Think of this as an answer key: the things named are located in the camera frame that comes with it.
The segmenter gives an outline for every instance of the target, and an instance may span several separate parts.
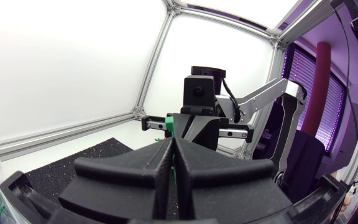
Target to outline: white backdrop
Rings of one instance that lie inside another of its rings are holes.
[[[129,112],[166,15],[156,1],[0,1],[0,140]]]
[[[183,82],[192,65],[226,70],[235,97],[243,97],[267,82],[273,48],[254,34],[199,17],[174,18],[146,96],[152,116],[179,113]],[[222,86],[221,93],[227,95]]]

